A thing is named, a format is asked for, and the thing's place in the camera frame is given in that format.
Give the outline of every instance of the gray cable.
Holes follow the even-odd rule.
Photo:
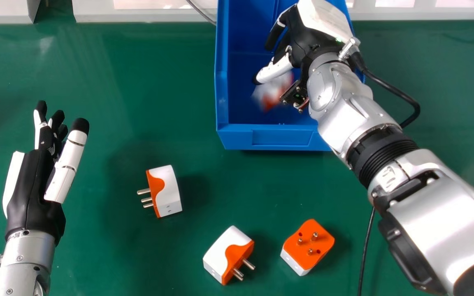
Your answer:
[[[186,2],[188,2],[188,4],[189,4],[193,9],[195,9],[195,10],[199,13],[199,15],[202,15],[202,17],[205,18],[206,21],[208,21],[210,24],[212,24],[212,25],[214,25],[214,26],[217,25],[217,23],[216,23],[214,20],[212,20],[211,18],[209,18],[209,16],[206,15],[203,11],[201,11],[200,8],[198,8],[193,2],[191,2],[191,0],[186,0]]]

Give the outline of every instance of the robotic hand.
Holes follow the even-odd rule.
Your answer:
[[[419,105],[367,69],[359,44],[333,5],[299,0],[273,25],[265,48],[275,48],[274,57],[253,81],[301,68],[281,100],[308,107],[323,140],[367,188],[382,217],[378,229],[407,279],[431,294],[474,295],[474,188],[403,134]],[[356,69],[413,105],[413,116],[397,124]]]
[[[14,152],[2,206],[6,247],[0,255],[0,296],[46,296],[54,248],[65,231],[62,204],[87,141],[89,123],[74,120],[67,141],[64,112],[47,121],[47,105],[34,109],[34,150]]]

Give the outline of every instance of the plug adapter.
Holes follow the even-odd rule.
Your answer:
[[[284,242],[281,258],[295,273],[303,276],[323,259],[334,245],[334,241],[325,228],[310,219]]]
[[[149,193],[151,197],[141,199],[144,208],[155,210],[156,217],[161,218],[182,212],[179,186],[171,165],[145,171],[149,188],[138,190],[137,195]]]
[[[251,238],[237,227],[231,226],[204,255],[204,268],[222,285],[228,284],[232,277],[242,281],[244,274],[239,271],[242,264],[251,270],[256,268],[247,260],[252,254],[253,245]]]

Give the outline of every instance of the orange plastic part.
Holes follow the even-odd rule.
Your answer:
[[[155,210],[156,217],[160,218],[160,213],[158,213],[158,208],[156,208],[156,197],[158,197],[158,193],[164,189],[165,183],[164,180],[161,178],[155,178],[151,176],[149,170],[145,171],[147,176],[147,183],[149,184],[149,188],[151,189],[151,198],[153,199],[153,209]]]
[[[233,277],[233,268],[239,269],[242,266],[242,260],[248,259],[253,251],[253,240],[245,245],[232,244],[226,249],[226,260],[228,267],[222,274],[222,285],[226,285]]]
[[[312,240],[314,232],[318,236]],[[314,219],[310,219],[284,242],[283,249],[303,270],[308,270],[323,259],[334,245],[334,241],[334,237],[325,228]]]

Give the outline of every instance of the black cable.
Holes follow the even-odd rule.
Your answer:
[[[374,221],[375,209],[372,207],[370,212],[369,225],[367,226],[367,234],[365,235],[365,243],[363,244],[363,255],[361,256],[360,279],[358,281],[358,296],[361,296],[361,288],[363,287],[363,273],[365,272],[365,259],[367,258],[367,246],[369,245],[370,232],[372,222]]]
[[[188,4],[189,4],[193,9],[195,9],[195,10],[199,13],[199,15],[201,15],[203,18],[205,18],[206,21],[208,21],[210,24],[212,24],[212,25],[214,25],[214,26],[217,25],[217,23],[216,23],[214,20],[212,20],[211,18],[209,18],[209,16],[206,15],[203,11],[201,11],[200,8],[198,8],[193,2],[191,2],[191,0],[186,0],[186,2],[188,2]]]
[[[369,77],[372,81],[376,82],[379,86],[382,88],[385,88],[392,94],[395,94],[396,96],[400,97],[403,101],[406,101],[409,103],[413,108],[414,112],[409,116],[406,120],[404,120],[402,123],[400,123],[400,126],[402,129],[406,126],[408,126],[411,122],[416,120],[418,116],[420,115],[420,104],[413,99],[410,95],[402,92],[402,90],[398,89],[397,87],[393,86],[392,84],[386,82],[385,80],[381,79],[380,77],[377,77],[369,71],[367,66],[365,66],[365,61],[363,61],[363,58],[361,57],[360,52],[355,52],[350,56],[350,59],[352,62],[354,62],[354,65],[367,77]]]

